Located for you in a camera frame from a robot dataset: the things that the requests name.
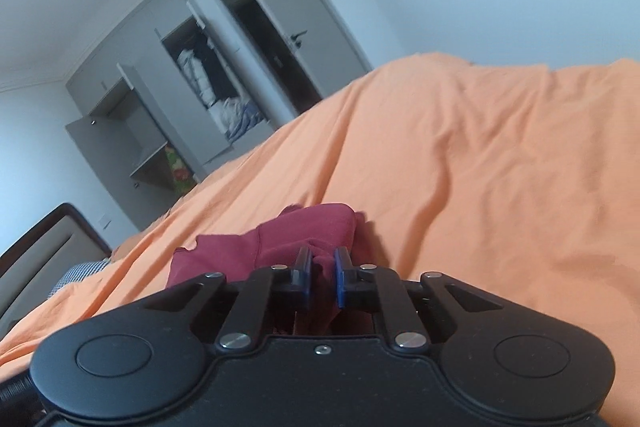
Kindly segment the orange bed cover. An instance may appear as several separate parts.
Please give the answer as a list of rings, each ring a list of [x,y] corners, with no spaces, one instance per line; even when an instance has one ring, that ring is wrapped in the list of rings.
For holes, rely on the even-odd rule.
[[[43,338],[160,291],[172,254],[292,205],[364,213],[376,259],[440,271],[588,329],[610,348],[602,414],[639,421],[639,65],[489,67],[402,58],[210,174],[102,272],[64,288],[1,343],[21,372]]]

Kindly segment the white wall socket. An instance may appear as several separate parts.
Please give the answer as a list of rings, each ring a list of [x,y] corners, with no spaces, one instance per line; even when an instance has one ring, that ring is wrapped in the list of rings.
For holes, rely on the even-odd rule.
[[[108,216],[102,216],[99,219],[99,225],[102,230],[106,230],[112,223],[112,219]]]

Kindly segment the dark red garment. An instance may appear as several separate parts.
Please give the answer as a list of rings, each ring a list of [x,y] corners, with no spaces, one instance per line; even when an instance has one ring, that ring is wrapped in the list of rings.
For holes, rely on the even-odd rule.
[[[299,251],[312,256],[311,307],[296,332],[326,335],[337,328],[334,251],[344,247],[352,263],[376,263],[378,239],[373,223],[345,204],[290,206],[278,217],[243,234],[205,234],[191,249],[178,248],[171,259],[167,287],[205,273],[220,272],[230,282],[244,281],[253,271],[294,265]]]

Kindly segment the grey room door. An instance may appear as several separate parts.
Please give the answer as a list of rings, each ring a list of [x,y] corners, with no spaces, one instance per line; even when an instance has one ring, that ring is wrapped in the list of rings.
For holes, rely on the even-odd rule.
[[[324,0],[257,0],[325,98],[369,72]]]

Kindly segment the checkered pillow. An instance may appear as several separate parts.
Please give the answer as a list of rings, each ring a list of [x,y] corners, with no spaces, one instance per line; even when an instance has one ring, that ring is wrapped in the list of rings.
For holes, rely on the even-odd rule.
[[[99,261],[87,261],[73,265],[63,276],[55,283],[50,291],[49,298],[53,297],[60,289],[71,283],[77,283],[91,277],[96,273],[104,270],[111,263],[110,258],[104,258]]]

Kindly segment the brown padded headboard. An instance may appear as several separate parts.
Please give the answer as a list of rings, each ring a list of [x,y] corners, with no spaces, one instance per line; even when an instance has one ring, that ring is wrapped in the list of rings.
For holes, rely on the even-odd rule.
[[[69,269],[111,253],[76,207],[54,208],[1,255],[1,335],[46,301]]]

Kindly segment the hanging clothes in wardrobe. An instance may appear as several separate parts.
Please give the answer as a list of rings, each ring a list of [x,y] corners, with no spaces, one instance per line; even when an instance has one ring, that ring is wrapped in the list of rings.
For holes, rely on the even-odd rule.
[[[183,41],[177,64],[186,82],[206,108],[239,96],[215,47],[200,28],[192,31]]]

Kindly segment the folded blue striped clothes pile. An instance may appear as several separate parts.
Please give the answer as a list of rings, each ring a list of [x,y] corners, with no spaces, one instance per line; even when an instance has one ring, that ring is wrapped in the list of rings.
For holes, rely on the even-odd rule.
[[[238,141],[248,130],[265,120],[260,108],[248,98],[218,100],[209,107],[208,113],[229,143]]]

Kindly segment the colourful bag in wardrobe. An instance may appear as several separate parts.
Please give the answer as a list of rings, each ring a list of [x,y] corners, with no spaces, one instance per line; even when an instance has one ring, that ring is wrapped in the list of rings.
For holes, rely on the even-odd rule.
[[[164,146],[164,154],[174,189],[181,196],[188,194],[196,185],[191,169],[172,145],[166,144]]]

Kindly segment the grey wardrobe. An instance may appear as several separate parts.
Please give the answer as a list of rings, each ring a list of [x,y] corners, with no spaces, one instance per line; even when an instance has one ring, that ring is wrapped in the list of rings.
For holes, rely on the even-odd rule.
[[[177,64],[196,28],[209,38],[238,98],[265,120],[229,143]],[[177,202],[164,146],[196,183],[262,143],[288,119],[269,86],[240,67],[195,0],[144,0],[91,53],[67,83],[81,116],[66,131],[125,216],[142,230]]]

